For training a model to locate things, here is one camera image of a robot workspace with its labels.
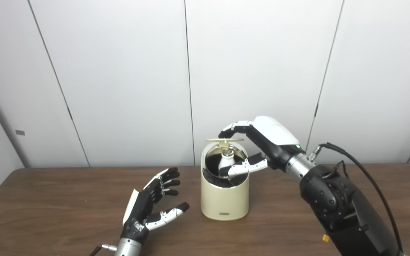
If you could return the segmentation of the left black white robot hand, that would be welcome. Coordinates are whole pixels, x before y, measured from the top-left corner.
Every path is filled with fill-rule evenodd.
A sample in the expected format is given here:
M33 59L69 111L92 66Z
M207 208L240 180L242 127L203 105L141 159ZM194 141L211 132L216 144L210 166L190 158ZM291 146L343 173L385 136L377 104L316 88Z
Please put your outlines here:
M143 245L151 230L160 228L189 209L183 202L164 211L153 212L153 208L165 196L177 196L178 191L170 188L180 185L177 167L169 167L156 174L141 191L134 189L122 220L121 239L129 239Z

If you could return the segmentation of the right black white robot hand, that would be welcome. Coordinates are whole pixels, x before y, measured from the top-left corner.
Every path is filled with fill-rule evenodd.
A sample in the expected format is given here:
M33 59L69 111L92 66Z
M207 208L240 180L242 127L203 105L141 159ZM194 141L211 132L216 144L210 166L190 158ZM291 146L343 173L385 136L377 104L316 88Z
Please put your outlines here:
M299 140L279 121L268 116L232 123L223 128L218 138L232 138L236 133L245 134L262 152L231 166L219 167L222 177L254 173L267 167L286 172L291 159L305 155Z

